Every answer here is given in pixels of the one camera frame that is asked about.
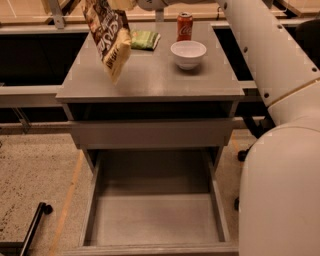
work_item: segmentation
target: tile floor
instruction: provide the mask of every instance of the tile floor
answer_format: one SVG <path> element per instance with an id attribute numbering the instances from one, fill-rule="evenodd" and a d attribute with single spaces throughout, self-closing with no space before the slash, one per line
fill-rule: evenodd
<path id="1" fill-rule="evenodd" d="M 68 129 L 0 129 L 0 242 L 22 242 L 39 202 L 54 211 L 44 215 L 29 254 L 62 255 L 78 246 L 91 171 L 75 147 Z M 238 243 L 238 213 L 233 201 L 239 193 L 241 165 L 237 152 L 255 139 L 248 130 L 234 130 L 223 150 L 217 180 L 232 242 Z"/>

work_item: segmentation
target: food package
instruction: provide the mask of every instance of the food package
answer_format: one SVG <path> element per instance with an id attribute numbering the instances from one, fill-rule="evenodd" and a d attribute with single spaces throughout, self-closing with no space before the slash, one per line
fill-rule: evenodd
<path id="1" fill-rule="evenodd" d="M 107 0 L 86 0 L 83 10 L 100 58 L 113 84 L 131 53 L 131 36 L 126 13 L 113 10 Z"/>
<path id="2" fill-rule="evenodd" d="M 153 51 L 158 44 L 160 34 L 153 31 L 131 30 L 132 49 Z"/>

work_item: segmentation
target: drawer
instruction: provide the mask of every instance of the drawer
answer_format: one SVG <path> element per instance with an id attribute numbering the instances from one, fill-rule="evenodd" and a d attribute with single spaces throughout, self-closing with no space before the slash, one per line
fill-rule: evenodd
<path id="1" fill-rule="evenodd" d="M 71 135 L 78 148 L 124 149 L 210 147 L 228 144 L 231 118 L 73 122 Z"/>
<path id="2" fill-rule="evenodd" d="M 212 167 L 202 149 L 100 151 L 80 246 L 64 255 L 238 255 Z"/>

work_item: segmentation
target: cabinet top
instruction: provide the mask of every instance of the cabinet top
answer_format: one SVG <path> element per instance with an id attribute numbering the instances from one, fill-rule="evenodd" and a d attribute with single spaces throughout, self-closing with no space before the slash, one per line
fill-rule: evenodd
<path id="1" fill-rule="evenodd" d="M 132 50 L 117 85 L 111 83 L 89 34 L 57 100 L 62 103 L 233 100 L 243 95 L 209 22 L 194 22 L 192 40 L 207 47 L 202 63 L 191 71 L 173 61 L 176 23 L 130 23 L 131 29 L 161 34 L 154 51 Z"/>

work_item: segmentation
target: open drawer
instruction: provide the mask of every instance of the open drawer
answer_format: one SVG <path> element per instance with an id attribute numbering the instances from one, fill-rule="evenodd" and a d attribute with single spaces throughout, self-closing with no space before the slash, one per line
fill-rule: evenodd
<path id="1" fill-rule="evenodd" d="M 100 151 L 80 246 L 64 255 L 238 255 L 214 148 Z"/>

